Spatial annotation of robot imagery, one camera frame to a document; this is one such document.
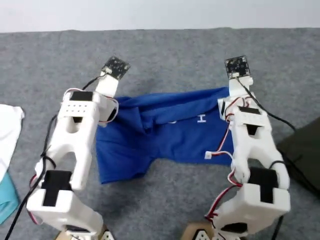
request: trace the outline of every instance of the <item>wooden base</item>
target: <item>wooden base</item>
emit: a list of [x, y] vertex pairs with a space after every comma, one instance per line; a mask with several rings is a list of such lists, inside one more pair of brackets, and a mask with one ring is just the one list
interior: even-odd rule
[[[106, 237], [106, 232], [109, 232], [109, 230], [107, 229], [106, 225], [103, 225], [101, 233], [98, 237], [99, 240], [104, 240], [104, 239], [108, 239], [108, 240], [114, 240], [113, 236], [111, 235], [110, 237]], [[65, 232], [60, 232], [58, 236], [56, 236], [56, 238], [54, 240], [77, 240], [75, 237], [69, 236], [67, 235]]]
[[[99, 236], [99, 240], [104, 240], [104, 239], [110, 239], [112, 240], [113, 238], [105, 238], [104, 233], [107, 231], [107, 227], [104, 225], [103, 229], [101, 231], [101, 234]], [[214, 236], [213, 229], [211, 227], [210, 222], [192, 222], [189, 223], [186, 229], [184, 230], [184, 233], [181, 237], [180, 240], [193, 240], [196, 237], [196, 234], [198, 230], [204, 230], [209, 237], [209, 239], [212, 239]], [[64, 232], [60, 232], [59, 235], [55, 238], [55, 240], [77, 240], [76, 238], [72, 236], [66, 235]]]
[[192, 222], [188, 224], [180, 240], [195, 239], [198, 230], [205, 230], [209, 239], [212, 239], [214, 236], [214, 231], [210, 222]]

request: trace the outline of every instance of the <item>blue cloth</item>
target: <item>blue cloth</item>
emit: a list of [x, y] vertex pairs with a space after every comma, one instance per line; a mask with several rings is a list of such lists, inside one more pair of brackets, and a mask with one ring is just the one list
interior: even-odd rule
[[[142, 176], [157, 158], [179, 163], [229, 165], [228, 155], [205, 159], [226, 131], [217, 99], [227, 87], [184, 93], [119, 97], [119, 112], [107, 127], [98, 127], [96, 154], [101, 183]], [[228, 135], [223, 150], [233, 152]]]
[[18, 207], [19, 199], [14, 184], [8, 173], [0, 182], [0, 224], [2, 224]]

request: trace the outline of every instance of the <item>white cloth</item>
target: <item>white cloth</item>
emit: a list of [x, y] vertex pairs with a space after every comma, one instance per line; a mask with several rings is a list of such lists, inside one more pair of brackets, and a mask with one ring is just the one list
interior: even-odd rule
[[21, 107], [0, 104], [0, 182], [14, 154], [24, 117]]

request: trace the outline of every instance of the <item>black bag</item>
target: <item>black bag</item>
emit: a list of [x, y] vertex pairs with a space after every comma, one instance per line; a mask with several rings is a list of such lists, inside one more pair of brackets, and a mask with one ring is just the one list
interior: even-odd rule
[[290, 177], [320, 198], [320, 117], [277, 145]]

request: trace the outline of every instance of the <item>gray carpet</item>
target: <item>gray carpet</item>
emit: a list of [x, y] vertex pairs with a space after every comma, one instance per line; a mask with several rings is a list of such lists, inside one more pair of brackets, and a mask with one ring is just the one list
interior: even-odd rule
[[[0, 102], [26, 113], [10, 165], [22, 198], [42, 151], [46, 128], [67, 88], [81, 87], [111, 55], [131, 64], [118, 95], [186, 92], [228, 84], [224, 59], [247, 55], [260, 102], [297, 127], [320, 115], [320, 29], [133, 30], [0, 34]], [[271, 121], [276, 142], [291, 133]], [[62, 167], [71, 169], [73, 162]], [[218, 165], [155, 161], [147, 175], [100, 185], [93, 161], [80, 198], [100, 212], [117, 240], [179, 239], [189, 222], [203, 220], [228, 182]], [[278, 239], [320, 239], [320, 201], [294, 181], [292, 211]], [[0, 239], [13, 218], [0, 226]], [[268, 240], [274, 226], [250, 236]], [[51, 240], [58, 232], [35, 226], [24, 211], [12, 240]]]

